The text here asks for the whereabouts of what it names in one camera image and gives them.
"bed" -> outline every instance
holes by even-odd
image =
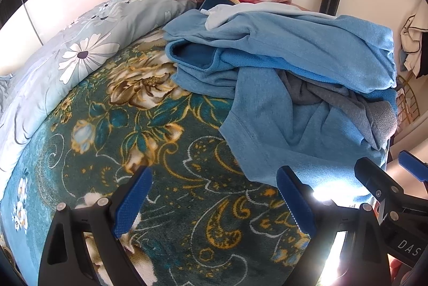
[[[28,285],[37,285],[56,204],[92,205],[143,164],[153,170],[154,183],[131,231],[120,240],[147,285],[282,285],[308,236],[299,231],[276,188],[245,178],[218,132],[232,101],[190,93],[171,80],[176,68],[165,55],[161,27],[196,5],[162,0],[176,8],[159,10],[161,22],[124,10],[144,1],[112,0],[57,35],[65,47],[76,44],[67,52],[74,50],[77,57],[91,54],[89,44],[106,33],[118,45],[104,47],[104,60],[97,65],[80,71],[77,63],[75,73],[66,74],[72,62],[52,71],[57,81],[62,78],[62,90],[56,89],[61,94],[48,101],[46,90],[31,127],[22,124],[26,141],[9,148],[20,156],[7,160],[13,172],[0,207],[3,244]],[[115,20],[107,23],[106,12]],[[103,37],[82,32],[88,23],[107,26],[97,31]],[[63,62],[73,58],[64,50],[49,60],[52,56]],[[48,58],[37,52],[29,67],[40,71],[41,60]],[[15,141],[21,135],[17,123],[28,117],[20,113],[10,117]],[[89,234],[86,244],[100,281],[111,285]]]

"hanging clothes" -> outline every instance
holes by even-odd
[[[422,0],[417,11],[406,21],[401,31],[403,51],[407,54],[404,66],[416,77],[421,69],[422,34],[428,32],[428,4]]]

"paisley pattern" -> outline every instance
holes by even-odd
[[[249,182],[218,131],[232,101],[179,88],[164,45],[155,30],[108,59],[24,150],[1,212],[29,285],[36,284],[55,205],[91,205],[140,164],[151,167],[154,183],[121,242],[148,285],[282,285],[304,251],[309,239],[277,189]],[[22,178],[26,234],[10,220]],[[86,243],[110,285],[90,235]]]

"silver screw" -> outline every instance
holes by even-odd
[[[107,205],[108,204],[108,198],[100,198],[100,199],[98,199],[97,204],[99,206],[105,206],[105,205]]]
[[[372,210],[372,206],[370,204],[367,204],[366,202],[364,204],[362,204],[362,208],[366,211]]]
[[[398,214],[398,213],[396,213],[395,211],[391,211],[391,212],[389,213],[389,215],[391,216],[391,219],[392,219],[393,221],[398,221],[398,219],[399,219],[399,214]]]
[[[66,206],[67,206],[67,204],[66,204],[66,203],[61,202],[61,203],[59,203],[59,204],[56,206],[56,210],[57,210],[57,211],[62,211],[62,210],[64,210],[64,209],[66,208]]]

